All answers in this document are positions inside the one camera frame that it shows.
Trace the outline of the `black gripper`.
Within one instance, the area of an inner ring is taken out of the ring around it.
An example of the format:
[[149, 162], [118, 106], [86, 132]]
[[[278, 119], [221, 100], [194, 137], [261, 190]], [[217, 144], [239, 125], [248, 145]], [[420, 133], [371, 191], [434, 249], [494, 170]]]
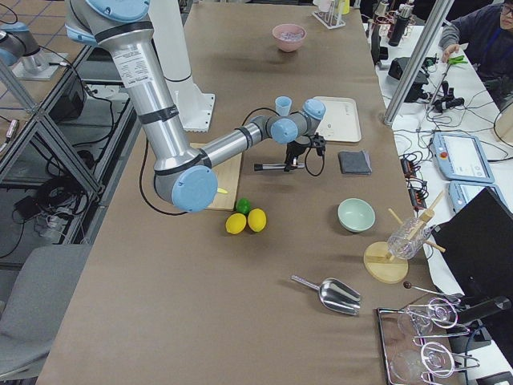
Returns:
[[324, 156], [325, 146], [325, 138], [319, 134], [300, 136], [294, 142], [288, 143], [285, 153], [284, 171], [290, 172], [299, 168], [298, 158], [307, 150], [314, 149], [318, 156]]

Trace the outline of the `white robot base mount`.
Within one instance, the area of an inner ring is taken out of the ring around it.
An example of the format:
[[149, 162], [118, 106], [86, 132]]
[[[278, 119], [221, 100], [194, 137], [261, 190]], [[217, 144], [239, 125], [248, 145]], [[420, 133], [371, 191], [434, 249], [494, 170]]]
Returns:
[[165, 82], [187, 132], [207, 132], [216, 97], [196, 85], [188, 57], [184, 26], [176, 0], [152, 1], [149, 17], [154, 26], [153, 42]]

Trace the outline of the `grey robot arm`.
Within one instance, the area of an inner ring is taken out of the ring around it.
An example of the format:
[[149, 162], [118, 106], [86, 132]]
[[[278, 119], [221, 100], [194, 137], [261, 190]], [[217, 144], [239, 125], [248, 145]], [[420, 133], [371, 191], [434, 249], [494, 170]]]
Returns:
[[22, 22], [1, 25], [1, 61], [13, 67], [18, 79], [34, 81], [50, 81], [60, 62], [58, 56], [42, 50]]
[[164, 201], [195, 213], [214, 200], [218, 180], [212, 167], [268, 138], [288, 144], [310, 137], [326, 107], [307, 99], [287, 116], [258, 116], [201, 148], [190, 145], [152, 44], [149, 1], [68, 1], [67, 35], [108, 51], [156, 156], [154, 189]]

